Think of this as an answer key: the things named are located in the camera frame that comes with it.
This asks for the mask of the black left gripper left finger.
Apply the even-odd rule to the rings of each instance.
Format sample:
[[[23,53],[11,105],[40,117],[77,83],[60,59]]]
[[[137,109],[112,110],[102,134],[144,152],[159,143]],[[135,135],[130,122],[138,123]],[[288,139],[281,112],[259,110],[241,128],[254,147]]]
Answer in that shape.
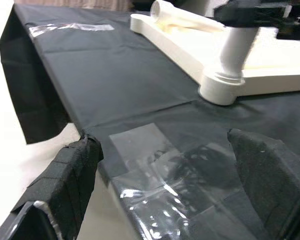
[[[89,134],[63,147],[12,208],[0,240],[77,239],[103,158]]]

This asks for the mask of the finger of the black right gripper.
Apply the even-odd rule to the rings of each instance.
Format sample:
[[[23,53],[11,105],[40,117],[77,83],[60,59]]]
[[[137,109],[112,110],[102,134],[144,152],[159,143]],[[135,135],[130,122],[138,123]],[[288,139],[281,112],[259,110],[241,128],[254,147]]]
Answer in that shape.
[[[275,27],[289,1],[227,1],[213,9],[213,19],[228,27]]]

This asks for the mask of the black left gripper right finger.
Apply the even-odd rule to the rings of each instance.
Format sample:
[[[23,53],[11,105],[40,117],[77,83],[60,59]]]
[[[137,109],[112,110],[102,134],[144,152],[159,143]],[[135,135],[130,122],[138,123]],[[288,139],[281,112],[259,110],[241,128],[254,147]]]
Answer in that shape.
[[[281,140],[227,133],[243,189],[274,240],[300,240],[300,157]]]

